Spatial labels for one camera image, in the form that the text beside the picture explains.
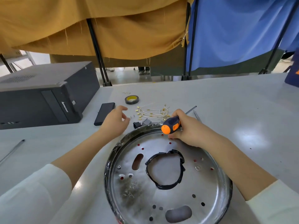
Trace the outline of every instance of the black box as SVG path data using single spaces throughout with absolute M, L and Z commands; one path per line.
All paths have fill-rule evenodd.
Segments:
M 0 129 L 78 123 L 99 87 L 90 61 L 33 65 L 0 77 Z

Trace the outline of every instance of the ventilation grille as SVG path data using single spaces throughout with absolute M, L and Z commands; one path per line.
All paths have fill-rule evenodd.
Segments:
M 14 76 L 9 79 L 0 81 L 0 83 L 13 83 L 13 82 L 24 82 L 31 78 L 34 78 L 35 75 L 21 75 L 21 76 Z

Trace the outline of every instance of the lenovo logo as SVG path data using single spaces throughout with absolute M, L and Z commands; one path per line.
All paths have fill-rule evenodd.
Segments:
M 65 106 L 64 102 L 61 102 L 61 103 L 62 103 L 62 105 L 64 106 L 64 108 L 65 108 L 66 112 L 69 112 L 69 111 L 68 111 L 68 109 L 66 108 L 66 106 Z

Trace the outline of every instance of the white sleeve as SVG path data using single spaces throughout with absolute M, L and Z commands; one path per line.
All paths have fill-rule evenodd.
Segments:
M 275 181 L 247 204 L 261 224 L 299 223 L 299 194 Z
M 71 192 L 68 175 L 47 164 L 0 197 L 1 224 L 46 224 Z

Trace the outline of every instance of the mustard cloth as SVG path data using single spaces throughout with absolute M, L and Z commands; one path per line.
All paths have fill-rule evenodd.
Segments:
M 92 18 L 102 56 L 148 58 L 182 43 L 192 1 L 0 0 L 0 52 L 94 56 L 86 23 Z

